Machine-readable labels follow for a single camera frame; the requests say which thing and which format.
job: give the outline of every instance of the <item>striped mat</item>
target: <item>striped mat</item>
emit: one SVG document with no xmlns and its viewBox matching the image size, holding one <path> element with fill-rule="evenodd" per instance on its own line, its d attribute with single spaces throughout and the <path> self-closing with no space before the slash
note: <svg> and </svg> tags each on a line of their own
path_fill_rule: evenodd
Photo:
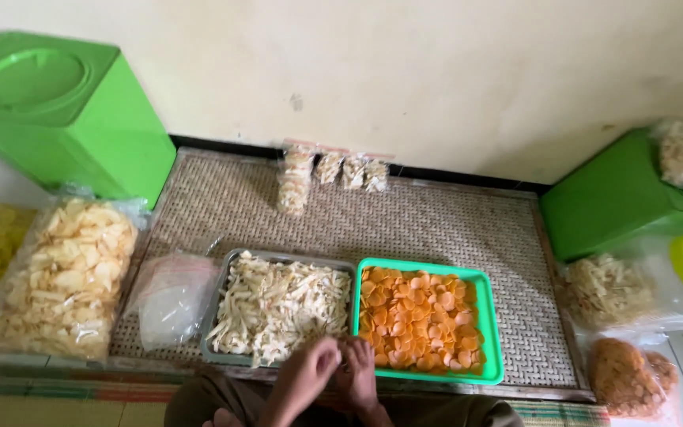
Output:
<svg viewBox="0 0 683 427">
<path fill-rule="evenodd" d="M 183 381 L 185 377 L 171 374 L 0 365 L 0 425 L 162 425 L 165 405 Z M 508 403 L 521 415 L 526 427 L 610 425 L 602 406 L 548 401 Z"/>
</svg>

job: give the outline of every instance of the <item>green plastic tray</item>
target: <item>green plastic tray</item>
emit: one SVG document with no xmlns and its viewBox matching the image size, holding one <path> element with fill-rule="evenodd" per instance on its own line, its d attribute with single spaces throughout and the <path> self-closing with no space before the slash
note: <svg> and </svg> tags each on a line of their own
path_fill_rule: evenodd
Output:
<svg viewBox="0 0 683 427">
<path fill-rule="evenodd" d="M 397 371 L 388 368 L 376 368 L 375 374 L 380 377 L 406 378 L 409 380 L 423 380 L 432 382 L 460 382 L 468 384 L 499 384 L 505 377 L 505 367 L 502 364 L 502 349 L 499 345 L 499 332 L 497 330 L 497 317 L 494 312 L 494 298 L 492 286 L 488 276 L 479 270 L 472 268 L 450 267 L 448 265 L 426 264 L 414 261 L 400 261 L 383 258 L 365 258 L 357 266 L 355 278 L 355 295 L 353 298 L 352 334 L 357 335 L 360 326 L 360 278 L 365 267 L 394 268 L 400 271 L 425 270 L 430 274 L 457 274 L 462 280 L 469 280 L 476 284 L 476 294 L 479 309 L 479 322 L 477 329 L 484 335 L 484 344 L 481 349 L 487 355 L 487 363 L 481 375 L 474 374 L 428 374 L 424 372 Z"/>
</svg>

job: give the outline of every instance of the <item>green plastic container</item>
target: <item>green plastic container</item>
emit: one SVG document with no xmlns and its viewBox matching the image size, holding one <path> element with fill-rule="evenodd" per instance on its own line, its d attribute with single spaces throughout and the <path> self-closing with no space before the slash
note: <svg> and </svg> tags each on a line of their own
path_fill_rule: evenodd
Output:
<svg viewBox="0 0 683 427">
<path fill-rule="evenodd" d="M 75 181 L 152 208 L 175 147 L 119 47 L 7 32 L 0 158 L 47 189 Z"/>
<path fill-rule="evenodd" d="M 555 257 L 599 254 L 647 234 L 683 234 L 683 190 L 660 180 L 659 146 L 630 131 L 540 199 Z"/>
<path fill-rule="evenodd" d="M 502 349 L 499 345 L 499 332 L 497 329 L 497 317 L 494 311 L 494 298 L 492 286 L 488 276 L 479 270 L 472 268 L 449 267 L 448 265 L 426 264 L 414 261 L 399 261 L 384 258 L 365 258 L 357 265 L 357 277 L 355 280 L 355 295 L 352 316 L 352 334 L 357 335 L 360 326 L 360 278 L 365 267 L 394 268 L 400 271 L 425 270 L 430 274 L 456 274 L 462 280 L 469 280 L 476 284 L 476 295 L 479 309 L 479 322 L 476 328 L 484 335 L 484 344 L 481 349 L 487 355 L 487 363 L 481 375 L 474 374 L 429 374 L 424 372 L 397 371 L 387 368 L 376 368 L 375 374 L 380 377 L 406 378 L 409 380 L 423 380 L 432 382 L 460 382 L 468 384 L 499 384 L 505 377 L 505 366 L 502 363 Z"/>
</svg>

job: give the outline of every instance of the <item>human hand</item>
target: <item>human hand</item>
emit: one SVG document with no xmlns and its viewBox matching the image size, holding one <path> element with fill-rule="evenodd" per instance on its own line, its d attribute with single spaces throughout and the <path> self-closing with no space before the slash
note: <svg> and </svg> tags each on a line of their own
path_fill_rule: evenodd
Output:
<svg viewBox="0 0 683 427">
<path fill-rule="evenodd" d="M 338 342 L 330 336 L 294 351 L 281 365 L 258 425 L 289 425 L 323 391 L 341 360 Z"/>
<path fill-rule="evenodd" d="M 347 336 L 340 342 L 341 355 L 346 365 L 336 370 L 336 383 L 340 392 L 360 415 L 379 404 L 375 393 L 374 349 L 358 336 Z"/>
</svg>

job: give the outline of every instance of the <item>brown pants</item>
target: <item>brown pants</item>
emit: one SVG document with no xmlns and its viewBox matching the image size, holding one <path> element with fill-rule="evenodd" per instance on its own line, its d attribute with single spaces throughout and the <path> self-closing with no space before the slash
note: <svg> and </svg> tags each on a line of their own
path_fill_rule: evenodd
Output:
<svg viewBox="0 0 683 427">
<path fill-rule="evenodd" d="M 257 382 L 240 382 L 213 368 L 195 374 L 175 393 L 165 412 L 165 427 L 201 427 L 225 408 L 246 427 L 256 425 L 271 387 Z M 505 401 L 481 394 L 381 397 L 381 403 L 395 425 L 424 427 L 462 425 L 469 427 L 523 427 L 518 414 Z M 310 405 L 292 423 L 294 427 L 360 425 L 345 413 L 327 406 Z"/>
</svg>

